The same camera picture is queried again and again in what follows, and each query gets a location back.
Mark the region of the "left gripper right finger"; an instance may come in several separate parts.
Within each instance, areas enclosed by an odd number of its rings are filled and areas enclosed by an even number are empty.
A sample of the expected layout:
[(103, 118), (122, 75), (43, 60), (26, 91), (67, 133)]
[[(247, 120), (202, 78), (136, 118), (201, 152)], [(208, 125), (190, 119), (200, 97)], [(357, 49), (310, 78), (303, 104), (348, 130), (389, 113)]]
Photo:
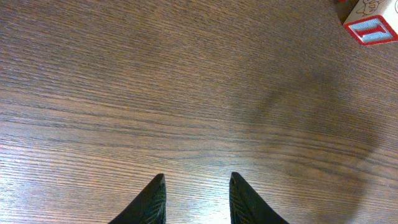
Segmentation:
[(288, 224), (238, 173), (229, 181), (231, 224)]

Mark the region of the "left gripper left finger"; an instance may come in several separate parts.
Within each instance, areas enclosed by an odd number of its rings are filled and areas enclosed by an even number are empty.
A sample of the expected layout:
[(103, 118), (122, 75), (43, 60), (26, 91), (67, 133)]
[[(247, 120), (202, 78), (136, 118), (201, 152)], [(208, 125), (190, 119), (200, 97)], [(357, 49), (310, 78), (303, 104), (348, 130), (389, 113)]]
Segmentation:
[(109, 224), (166, 224), (165, 175), (157, 174)]

